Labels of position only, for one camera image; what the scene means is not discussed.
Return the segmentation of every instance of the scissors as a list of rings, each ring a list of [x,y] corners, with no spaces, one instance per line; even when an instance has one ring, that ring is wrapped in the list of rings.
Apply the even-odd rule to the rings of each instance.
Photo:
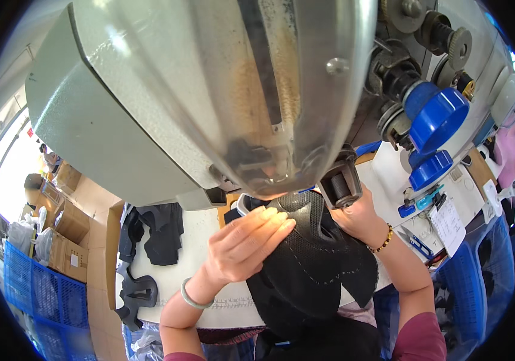
[[[405,233],[400,233],[400,236],[406,240],[406,242],[410,243],[415,249],[417,249],[421,254],[424,255],[428,260],[432,260],[434,258],[434,252],[432,249],[429,249],[426,244],[424,244],[420,238],[416,237],[408,228],[404,226],[400,226],[404,230]]]

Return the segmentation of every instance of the sewing machine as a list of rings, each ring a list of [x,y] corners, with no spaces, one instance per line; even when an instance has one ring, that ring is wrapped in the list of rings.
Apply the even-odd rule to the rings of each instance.
[[[471,0],[75,0],[25,88],[34,132],[81,173],[184,210],[315,185],[349,206],[351,145],[382,140],[372,168],[404,217],[515,121],[510,54]]]

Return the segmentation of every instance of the white plastic bag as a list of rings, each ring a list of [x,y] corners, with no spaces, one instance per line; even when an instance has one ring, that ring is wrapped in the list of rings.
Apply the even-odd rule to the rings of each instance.
[[[35,256],[33,259],[47,267],[49,265],[51,245],[53,244],[53,230],[51,228],[45,229],[37,236],[33,243],[35,243]]]
[[[8,241],[19,251],[29,254],[33,239],[33,226],[26,221],[13,222],[8,227]]]
[[[37,233],[41,232],[45,226],[45,220],[47,219],[47,209],[45,206],[39,208],[39,221],[37,222]]]
[[[63,217],[63,211],[59,212],[57,217],[55,217],[55,227],[59,226],[59,221],[61,221],[61,217]]]
[[[163,361],[163,346],[159,332],[144,329],[141,338],[131,344],[131,349],[135,354],[130,361]]]
[[[25,222],[29,223],[31,226],[37,225],[37,234],[41,232],[43,226],[45,225],[45,220],[47,219],[47,209],[45,206],[39,208],[39,216],[33,217],[29,213],[25,214]]]

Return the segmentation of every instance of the blue scissors handle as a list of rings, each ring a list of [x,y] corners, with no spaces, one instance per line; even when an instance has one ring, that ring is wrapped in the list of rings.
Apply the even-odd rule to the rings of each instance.
[[[412,238],[413,240],[418,242],[418,244],[415,244],[414,242],[411,242],[411,244],[413,243],[413,246],[416,247],[416,249],[420,251],[420,253],[422,253],[424,257],[426,257],[427,259],[434,258],[434,252],[432,252],[432,250],[429,249],[426,244],[422,243],[422,241],[420,241],[420,239],[416,236],[412,236]]]

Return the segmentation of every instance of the beaded bracelet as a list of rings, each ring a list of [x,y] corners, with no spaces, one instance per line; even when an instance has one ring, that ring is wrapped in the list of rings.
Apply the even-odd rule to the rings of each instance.
[[[392,225],[390,223],[386,223],[386,224],[388,225],[388,236],[386,237],[384,244],[382,244],[378,249],[369,248],[369,246],[367,246],[370,252],[376,253],[376,252],[383,250],[388,245],[388,242],[391,241],[392,235],[394,235],[394,230],[392,229]]]

